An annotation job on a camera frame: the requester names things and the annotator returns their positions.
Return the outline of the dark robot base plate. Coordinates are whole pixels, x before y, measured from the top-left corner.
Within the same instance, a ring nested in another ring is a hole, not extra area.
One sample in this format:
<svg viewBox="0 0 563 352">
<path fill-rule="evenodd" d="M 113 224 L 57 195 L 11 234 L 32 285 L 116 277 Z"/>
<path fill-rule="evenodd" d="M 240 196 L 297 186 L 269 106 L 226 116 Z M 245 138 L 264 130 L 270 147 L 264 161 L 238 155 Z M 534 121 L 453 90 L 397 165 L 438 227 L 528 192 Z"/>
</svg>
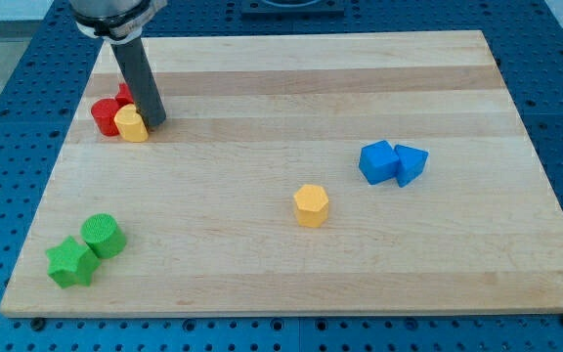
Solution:
<svg viewBox="0 0 563 352">
<path fill-rule="evenodd" d="M 346 0 L 243 0 L 240 14 L 243 17 L 341 15 L 346 3 Z"/>
</svg>

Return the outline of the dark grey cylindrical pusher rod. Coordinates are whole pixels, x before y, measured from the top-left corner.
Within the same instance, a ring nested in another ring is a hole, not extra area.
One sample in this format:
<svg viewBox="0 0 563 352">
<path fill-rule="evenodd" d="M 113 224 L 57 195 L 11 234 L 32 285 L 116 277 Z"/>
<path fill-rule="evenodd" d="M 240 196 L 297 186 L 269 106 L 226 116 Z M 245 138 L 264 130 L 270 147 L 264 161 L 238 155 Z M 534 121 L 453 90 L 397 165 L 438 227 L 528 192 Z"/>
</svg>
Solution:
<svg viewBox="0 0 563 352">
<path fill-rule="evenodd" d="M 141 37 L 110 47 L 145 125 L 159 126 L 166 119 L 166 111 Z"/>
</svg>

